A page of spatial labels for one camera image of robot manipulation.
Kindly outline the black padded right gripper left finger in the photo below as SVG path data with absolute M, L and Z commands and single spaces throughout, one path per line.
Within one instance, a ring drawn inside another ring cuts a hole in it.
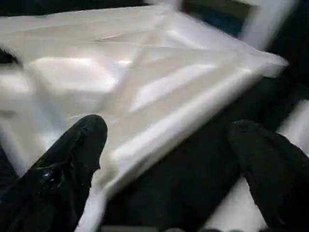
M 108 127 L 87 115 L 13 182 L 0 197 L 3 232 L 72 232 L 84 212 Z

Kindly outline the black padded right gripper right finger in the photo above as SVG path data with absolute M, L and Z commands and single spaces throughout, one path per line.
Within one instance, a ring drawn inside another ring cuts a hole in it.
M 228 141 L 267 226 L 307 232 L 308 156 L 285 136 L 247 120 L 231 124 Z

